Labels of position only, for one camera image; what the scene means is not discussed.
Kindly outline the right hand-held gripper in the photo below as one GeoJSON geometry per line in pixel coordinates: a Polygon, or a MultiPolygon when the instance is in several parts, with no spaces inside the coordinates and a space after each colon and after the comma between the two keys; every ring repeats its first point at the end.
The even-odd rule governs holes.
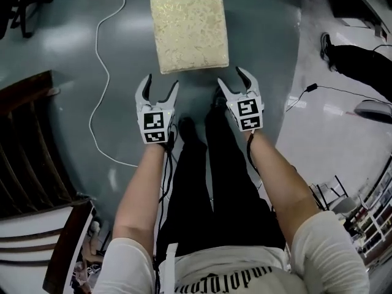
{"type": "Polygon", "coordinates": [[[243,81],[246,94],[233,92],[221,78],[217,82],[227,100],[227,107],[232,119],[241,132],[261,129],[263,127],[264,104],[261,100],[257,79],[246,69],[236,67],[236,72],[243,81]]]}

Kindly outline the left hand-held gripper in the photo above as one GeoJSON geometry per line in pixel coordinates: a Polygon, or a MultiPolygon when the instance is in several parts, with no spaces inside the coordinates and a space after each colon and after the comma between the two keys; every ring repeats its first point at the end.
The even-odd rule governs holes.
{"type": "Polygon", "coordinates": [[[172,131],[175,114],[175,103],[179,89],[179,81],[175,81],[164,100],[159,100],[156,105],[150,105],[149,90],[152,75],[140,82],[136,93],[137,120],[144,144],[166,143],[172,131]]]}

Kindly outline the cream upholstered stool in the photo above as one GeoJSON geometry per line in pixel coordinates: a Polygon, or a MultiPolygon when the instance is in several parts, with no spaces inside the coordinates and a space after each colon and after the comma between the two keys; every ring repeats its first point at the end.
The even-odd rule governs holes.
{"type": "Polygon", "coordinates": [[[229,65],[223,0],[150,0],[160,72],[229,65]]]}

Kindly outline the person's left forearm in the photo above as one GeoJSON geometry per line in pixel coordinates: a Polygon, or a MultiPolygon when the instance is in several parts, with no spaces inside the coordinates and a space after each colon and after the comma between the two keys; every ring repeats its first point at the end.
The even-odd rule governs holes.
{"type": "Polygon", "coordinates": [[[119,204],[113,226],[114,238],[141,244],[150,256],[154,250],[154,227],[159,206],[164,148],[147,145],[142,159],[119,204]]]}

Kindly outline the person's right forearm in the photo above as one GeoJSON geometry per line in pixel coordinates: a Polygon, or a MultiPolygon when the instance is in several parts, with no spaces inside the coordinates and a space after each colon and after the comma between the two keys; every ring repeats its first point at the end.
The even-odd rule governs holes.
{"type": "Polygon", "coordinates": [[[244,137],[251,142],[252,161],[276,212],[285,240],[291,246],[301,225],[319,212],[311,190],[260,130],[245,132],[244,137]]]}

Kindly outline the person's right black shoe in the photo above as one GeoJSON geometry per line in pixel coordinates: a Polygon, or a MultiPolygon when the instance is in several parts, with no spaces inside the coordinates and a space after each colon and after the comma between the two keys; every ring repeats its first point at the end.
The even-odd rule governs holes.
{"type": "Polygon", "coordinates": [[[225,110],[227,108],[227,99],[220,86],[218,86],[214,92],[211,108],[220,110],[225,110]]]}

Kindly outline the person's black shoe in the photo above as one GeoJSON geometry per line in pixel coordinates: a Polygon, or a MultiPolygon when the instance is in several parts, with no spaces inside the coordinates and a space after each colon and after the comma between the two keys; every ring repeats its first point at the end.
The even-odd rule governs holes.
{"type": "Polygon", "coordinates": [[[184,143],[198,140],[195,123],[190,117],[182,117],[178,122],[178,132],[184,143]]]}
{"type": "Polygon", "coordinates": [[[214,92],[211,108],[220,110],[225,110],[227,108],[227,99],[220,86],[218,86],[214,92]]]}

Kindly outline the person's left black shoe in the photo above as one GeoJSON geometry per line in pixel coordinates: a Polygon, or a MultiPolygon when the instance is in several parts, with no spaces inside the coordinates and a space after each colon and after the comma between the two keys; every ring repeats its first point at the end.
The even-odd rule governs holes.
{"type": "Polygon", "coordinates": [[[195,123],[190,117],[182,117],[178,122],[178,132],[184,143],[198,140],[195,123]]]}

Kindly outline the black trousers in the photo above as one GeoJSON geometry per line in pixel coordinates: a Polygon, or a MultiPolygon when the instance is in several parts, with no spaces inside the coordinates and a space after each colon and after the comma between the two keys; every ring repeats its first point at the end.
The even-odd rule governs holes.
{"type": "Polygon", "coordinates": [[[183,146],[157,236],[159,263],[172,243],[178,245],[177,256],[221,246],[285,249],[276,216],[248,174],[225,110],[211,108],[207,114],[206,142],[183,146]]]}

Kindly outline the grey metal folding chair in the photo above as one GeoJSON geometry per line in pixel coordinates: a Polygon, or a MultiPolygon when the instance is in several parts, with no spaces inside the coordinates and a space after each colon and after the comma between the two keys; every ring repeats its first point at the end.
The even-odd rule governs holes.
{"type": "Polygon", "coordinates": [[[340,219],[346,218],[357,207],[337,175],[326,183],[311,184],[309,188],[319,210],[332,211],[340,219]]]}

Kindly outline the black office chair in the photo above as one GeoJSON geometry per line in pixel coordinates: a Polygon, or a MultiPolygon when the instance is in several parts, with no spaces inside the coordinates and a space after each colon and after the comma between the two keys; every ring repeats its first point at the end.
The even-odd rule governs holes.
{"type": "Polygon", "coordinates": [[[7,28],[20,28],[22,37],[29,39],[32,32],[26,30],[27,9],[30,5],[36,4],[40,7],[43,4],[50,4],[53,0],[0,0],[0,40],[4,38],[7,28]]]}

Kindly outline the white printed t-shirt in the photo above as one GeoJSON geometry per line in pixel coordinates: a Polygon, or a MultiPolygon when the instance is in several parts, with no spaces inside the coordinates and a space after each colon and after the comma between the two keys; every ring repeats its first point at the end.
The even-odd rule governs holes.
{"type": "Polygon", "coordinates": [[[369,294],[363,260],[331,211],[318,213],[295,233],[291,270],[281,249],[222,246],[163,262],[129,238],[113,239],[93,294],[369,294]]]}

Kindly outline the white shelf rack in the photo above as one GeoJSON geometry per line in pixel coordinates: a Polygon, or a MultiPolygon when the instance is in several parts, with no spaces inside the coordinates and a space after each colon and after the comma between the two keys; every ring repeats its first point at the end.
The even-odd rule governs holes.
{"type": "Polygon", "coordinates": [[[355,247],[363,258],[372,256],[392,235],[392,156],[361,200],[361,208],[353,220],[361,233],[355,247]]]}

